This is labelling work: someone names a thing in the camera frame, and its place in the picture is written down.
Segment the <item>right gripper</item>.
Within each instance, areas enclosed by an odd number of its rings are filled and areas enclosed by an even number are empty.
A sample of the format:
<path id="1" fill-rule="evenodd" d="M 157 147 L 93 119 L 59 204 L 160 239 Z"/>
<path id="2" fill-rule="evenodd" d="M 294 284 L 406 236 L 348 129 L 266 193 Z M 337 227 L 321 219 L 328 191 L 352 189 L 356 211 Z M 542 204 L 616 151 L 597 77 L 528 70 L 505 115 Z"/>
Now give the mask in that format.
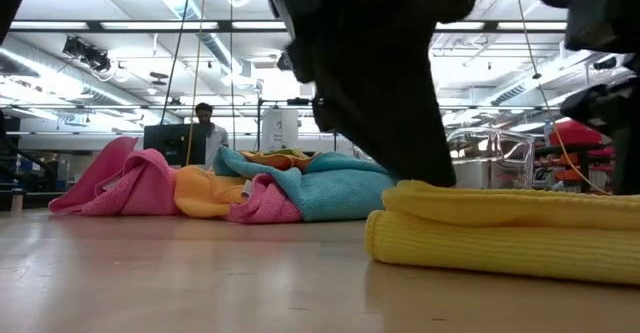
<path id="1" fill-rule="evenodd" d="M 635 53 L 624 61 L 633 78 L 581 90 L 560 111 L 590 128 L 613 129 L 613 193 L 640 195 L 640 0 L 572 0 L 566 23 L 569 50 Z"/>

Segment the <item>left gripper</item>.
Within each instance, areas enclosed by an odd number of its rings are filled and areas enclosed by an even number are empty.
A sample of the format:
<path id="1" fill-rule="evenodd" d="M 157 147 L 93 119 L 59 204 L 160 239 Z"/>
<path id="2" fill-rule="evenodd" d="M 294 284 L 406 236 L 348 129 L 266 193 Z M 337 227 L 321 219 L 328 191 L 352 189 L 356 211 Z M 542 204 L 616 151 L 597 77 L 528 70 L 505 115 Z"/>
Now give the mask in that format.
<path id="1" fill-rule="evenodd" d="M 438 23 L 465 19 L 476 0 L 268 0 L 291 42 L 288 68 L 300 82 L 316 79 L 317 42 L 371 43 L 417 29 L 430 35 Z M 316 79 L 316 124 L 335 131 L 399 179 L 452 187 L 456 175 L 446 145 L 429 72 Z"/>

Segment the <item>blue microfiber towel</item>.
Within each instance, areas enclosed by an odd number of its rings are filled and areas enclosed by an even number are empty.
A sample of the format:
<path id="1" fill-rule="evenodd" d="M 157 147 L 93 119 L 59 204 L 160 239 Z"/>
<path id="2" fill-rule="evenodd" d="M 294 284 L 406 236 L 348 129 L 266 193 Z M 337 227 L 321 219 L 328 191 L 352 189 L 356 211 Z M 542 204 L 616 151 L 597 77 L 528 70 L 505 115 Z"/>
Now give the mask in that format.
<path id="1" fill-rule="evenodd" d="M 382 193 L 396 180 L 380 165 L 338 152 L 317 153 L 305 168 L 284 171 L 241 162 L 240 152 L 221 148 L 213 170 L 228 176 L 270 174 L 306 222 L 359 220 L 383 207 Z"/>

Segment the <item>yellow microfiber towel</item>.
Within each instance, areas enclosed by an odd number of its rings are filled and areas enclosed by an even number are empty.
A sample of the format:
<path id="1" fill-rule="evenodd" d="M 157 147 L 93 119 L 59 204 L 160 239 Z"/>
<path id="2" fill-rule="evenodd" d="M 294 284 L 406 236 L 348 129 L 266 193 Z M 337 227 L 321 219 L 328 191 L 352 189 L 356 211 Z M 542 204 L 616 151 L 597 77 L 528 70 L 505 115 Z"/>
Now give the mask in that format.
<path id="1" fill-rule="evenodd" d="M 401 181 L 365 225 L 375 261 L 640 286 L 640 196 Z"/>

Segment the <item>pink microfiber towel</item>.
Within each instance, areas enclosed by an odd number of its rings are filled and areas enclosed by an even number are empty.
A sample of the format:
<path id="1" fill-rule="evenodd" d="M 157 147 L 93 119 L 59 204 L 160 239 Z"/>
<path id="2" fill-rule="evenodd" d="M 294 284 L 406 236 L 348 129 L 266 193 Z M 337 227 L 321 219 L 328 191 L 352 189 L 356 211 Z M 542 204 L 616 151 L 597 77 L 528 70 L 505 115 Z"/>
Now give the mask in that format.
<path id="1" fill-rule="evenodd" d="M 303 220 L 297 206 L 270 174 L 261 173 L 243 186 L 242 203 L 233 203 L 226 219 L 242 224 L 294 223 Z"/>
<path id="2" fill-rule="evenodd" d="M 138 140 L 109 142 L 64 195 L 49 203 L 54 214 L 84 216 L 173 216 L 174 173 L 155 149 L 137 150 Z"/>

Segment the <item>orange microfiber towel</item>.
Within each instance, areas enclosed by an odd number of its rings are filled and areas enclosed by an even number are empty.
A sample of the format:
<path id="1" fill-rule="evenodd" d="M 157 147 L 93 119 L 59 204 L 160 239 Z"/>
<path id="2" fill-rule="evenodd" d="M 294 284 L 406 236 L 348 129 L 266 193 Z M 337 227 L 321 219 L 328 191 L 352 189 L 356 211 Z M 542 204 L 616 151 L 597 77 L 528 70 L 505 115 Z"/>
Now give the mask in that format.
<path id="1" fill-rule="evenodd" d="M 271 167 L 284 171 L 289 168 L 305 169 L 318 156 L 311 153 L 308 158 L 288 155 L 253 155 L 241 151 L 241 162 L 256 163 L 260 167 Z M 204 170 L 195 165 L 178 169 L 174 177 L 174 202 L 185 215 L 193 218 L 218 218 L 229 214 L 233 203 L 242 203 L 242 189 L 247 180 L 244 176 L 218 175 L 214 170 Z"/>

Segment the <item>red cart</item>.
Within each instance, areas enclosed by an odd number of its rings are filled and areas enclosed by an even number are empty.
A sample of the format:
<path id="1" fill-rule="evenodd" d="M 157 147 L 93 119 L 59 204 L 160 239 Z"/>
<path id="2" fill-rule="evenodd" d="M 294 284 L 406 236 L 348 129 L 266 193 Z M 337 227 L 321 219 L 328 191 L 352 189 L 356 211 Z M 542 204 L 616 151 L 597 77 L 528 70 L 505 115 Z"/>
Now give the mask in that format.
<path id="1" fill-rule="evenodd" d="M 547 125 L 544 138 L 535 150 L 536 189 L 611 192 L 615 153 L 608 138 L 568 118 Z"/>

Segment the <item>clear plastic bin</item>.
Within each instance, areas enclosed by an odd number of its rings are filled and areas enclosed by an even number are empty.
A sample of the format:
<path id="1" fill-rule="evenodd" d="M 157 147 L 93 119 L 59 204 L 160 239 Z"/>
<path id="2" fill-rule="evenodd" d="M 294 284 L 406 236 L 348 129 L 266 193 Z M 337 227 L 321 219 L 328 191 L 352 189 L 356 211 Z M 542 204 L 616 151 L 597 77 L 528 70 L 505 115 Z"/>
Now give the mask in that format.
<path id="1" fill-rule="evenodd" d="M 534 138 L 495 128 L 462 128 L 447 137 L 456 188 L 531 189 Z"/>

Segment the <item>white board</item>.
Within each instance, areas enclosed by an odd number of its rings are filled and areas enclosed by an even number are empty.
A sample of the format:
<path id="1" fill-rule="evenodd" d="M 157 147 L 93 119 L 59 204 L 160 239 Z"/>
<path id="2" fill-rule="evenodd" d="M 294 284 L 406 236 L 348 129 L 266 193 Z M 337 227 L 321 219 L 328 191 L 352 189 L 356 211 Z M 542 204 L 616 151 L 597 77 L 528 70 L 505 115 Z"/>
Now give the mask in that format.
<path id="1" fill-rule="evenodd" d="M 299 113 L 294 109 L 274 108 L 261 120 L 262 151 L 292 149 L 298 146 Z"/>

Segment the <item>person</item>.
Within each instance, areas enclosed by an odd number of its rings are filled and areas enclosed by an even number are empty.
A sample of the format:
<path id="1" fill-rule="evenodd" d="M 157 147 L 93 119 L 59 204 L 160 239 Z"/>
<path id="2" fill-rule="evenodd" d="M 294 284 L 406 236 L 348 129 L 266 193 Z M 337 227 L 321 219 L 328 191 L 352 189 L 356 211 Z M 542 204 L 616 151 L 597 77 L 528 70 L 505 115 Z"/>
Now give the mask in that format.
<path id="1" fill-rule="evenodd" d="M 196 105 L 195 114 L 198 122 L 206 127 L 206 152 L 205 162 L 202 165 L 204 170 L 212 170 L 214 159 L 221 147 L 229 146 L 229 135 L 225 128 L 216 125 L 212 120 L 213 107 L 207 103 Z"/>

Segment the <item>black monitor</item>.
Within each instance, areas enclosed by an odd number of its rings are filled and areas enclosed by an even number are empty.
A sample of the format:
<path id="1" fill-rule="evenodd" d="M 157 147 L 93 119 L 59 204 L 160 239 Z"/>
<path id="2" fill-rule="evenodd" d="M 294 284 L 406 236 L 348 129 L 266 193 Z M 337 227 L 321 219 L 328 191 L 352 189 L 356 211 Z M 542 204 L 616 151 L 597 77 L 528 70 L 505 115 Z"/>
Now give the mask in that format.
<path id="1" fill-rule="evenodd" d="M 206 160 L 207 129 L 201 124 L 145 126 L 143 148 L 160 152 L 169 165 L 202 165 Z"/>

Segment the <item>black overhead light beam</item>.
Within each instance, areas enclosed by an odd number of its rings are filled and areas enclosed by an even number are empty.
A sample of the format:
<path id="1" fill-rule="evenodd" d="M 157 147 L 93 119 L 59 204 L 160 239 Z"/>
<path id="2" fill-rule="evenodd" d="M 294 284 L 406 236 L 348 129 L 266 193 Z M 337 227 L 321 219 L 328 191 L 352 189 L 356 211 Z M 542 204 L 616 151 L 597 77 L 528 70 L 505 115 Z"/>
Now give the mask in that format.
<path id="1" fill-rule="evenodd" d="M 438 33 L 498 33 L 522 34 L 524 31 L 540 34 L 560 34 L 566 29 L 562 21 L 498 21 L 471 20 L 456 23 L 437 23 Z M 199 31 L 209 33 L 286 33 L 285 24 L 276 20 L 17 20 L 11 23 L 10 32 L 15 33 L 106 33 L 106 34 L 154 34 Z"/>

